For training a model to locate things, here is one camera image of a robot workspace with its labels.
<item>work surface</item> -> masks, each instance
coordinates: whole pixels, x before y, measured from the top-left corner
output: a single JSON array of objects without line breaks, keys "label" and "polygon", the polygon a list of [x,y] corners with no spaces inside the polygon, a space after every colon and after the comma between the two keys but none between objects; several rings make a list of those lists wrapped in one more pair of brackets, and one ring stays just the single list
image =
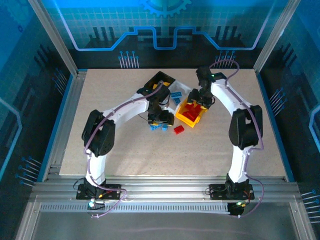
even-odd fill
[{"label": "work surface", "polygon": [[[85,175],[87,159],[81,134],[90,112],[111,109],[129,99],[158,71],[163,71],[190,88],[199,88],[195,69],[89,69],[84,81],[60,175]],[[233,69],[213,69],[229,76]],[[266,111],[260,87],[251,69],[241,69],[231,80],[232,87],[263,111],[264,151],[249,159],[252,176],[285,176],[285,170]],[[116,130],[114,147],[108,153],[105,172],[121,175],[225,176],[231,166],[233,146],[228,131],[231,116],[217,99],[191,128],[175,119],[168,131],[151,131],[148,123],[135,116]],[[179,135],[173,128],[183,125]]]}]

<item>blue lego brick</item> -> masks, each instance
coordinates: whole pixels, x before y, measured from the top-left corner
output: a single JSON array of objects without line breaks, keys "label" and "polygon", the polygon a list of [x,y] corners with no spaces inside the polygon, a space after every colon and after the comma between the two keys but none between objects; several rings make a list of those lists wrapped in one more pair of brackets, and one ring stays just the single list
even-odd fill
[{"label": "blue lego brick", "polygon": [[161,128],[161,126],[162,126],[162,124],[150,125],[150,129],[151,129],[151,131],[154,131],[154,130],[156,130],[156,129],[158,129],[158,128]]},{"label": "blue lego brick", "polygon": [[175,104],[176,104],[176,105],[178,105],[178,104],[181,102],[181,101],[180,101],[180,98],[174,98],[173,100],[175,101]]},{"label": "blue lego brick", "polygon": [[172,99],[179,99],[179,98],[181,98],[181,97],[182,97],[182,94],[181,94],[180,91],[171,93],[171,98],[172,98]]},{"label": "blue lego brick", "polygon": [[162,126],[162,131],[167,131],[168,130],[168,125],[167,124],[163,124]]}]

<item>yellow box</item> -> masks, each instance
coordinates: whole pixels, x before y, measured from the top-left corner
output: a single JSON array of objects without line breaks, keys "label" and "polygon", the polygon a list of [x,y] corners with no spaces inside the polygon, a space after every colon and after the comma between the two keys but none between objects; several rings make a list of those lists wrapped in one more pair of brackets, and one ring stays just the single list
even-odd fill
[{"label": "yellow box", "polygon": [[201,107],[201,111],[198,115],[198,117],[195,119],[195,121],[192,121],[191,119],[187,118],[186,116],[183,115],[184,112],[188,111],[188,109],[186,108],[187,103],[187,98],[180,104],[178,110],[175,113],[175,117],[179,120],[181,120],[182,122],[186,123],[188,126],[190,127],[194,127],[196,125],[196,123],[198,123],[202,117],[202,115],[208,110],[205,108]]}]

